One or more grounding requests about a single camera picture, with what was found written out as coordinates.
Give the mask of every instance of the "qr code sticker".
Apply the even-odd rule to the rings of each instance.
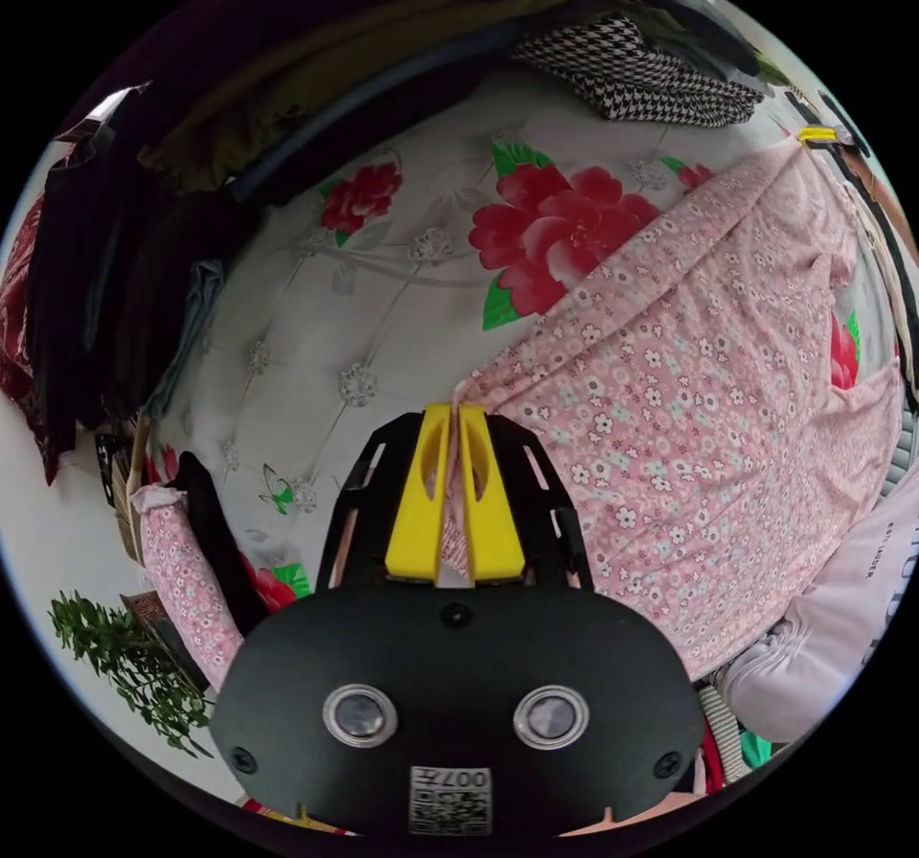
[[[409,832],[491,835],[491,770],[412,767]]]

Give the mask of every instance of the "black and white houndstooth garment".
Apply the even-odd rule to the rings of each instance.
[[[611,121],[727,127],[748,121],[763,100],[755,89],[655,50],[618,14],[533,34],[511,56],[562,79]]]

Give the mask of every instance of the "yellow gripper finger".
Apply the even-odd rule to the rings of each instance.
[[[459,458],[469,576],[474,583],[520,579],[524,550],[480,407],[459,407]]]
[[[815,140],[819,143],[834,143],[836,141],[836,130],[833,127],[805,127],[801,130],[797,138],[801,143],[808,140]]]
[[[386,551],[387,574],[396,580],[437,583],[449,440],[450,405],[428,405]]]

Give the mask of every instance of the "pink floral fabric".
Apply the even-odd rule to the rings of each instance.
[[[191,531],[185,492],[148,485],[131,501],[141,514],[144,565],[150,581],[190,655],[219,691],[242,635]]]
[[[884,481],[895,361],[846,391],[830,376],[855,222],[780,143],[700,184],[456,390],[540,437],[597,592],[651,620],[693,679],[781,618]]]

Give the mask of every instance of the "screw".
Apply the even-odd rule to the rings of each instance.
[[[472,610],[461,602],[451,602],[440,611],[440,620],[448,628],[465,628],[472,621]]]
[[[654,763],[654,777],[656,779],[672,778],[677,774],[682,765],[683,759],[679,753],[665,753]]]
[[[241,746],[234,746],[230,751],[230,764],[243,775],[253,775],[258,768],[253,755]]]

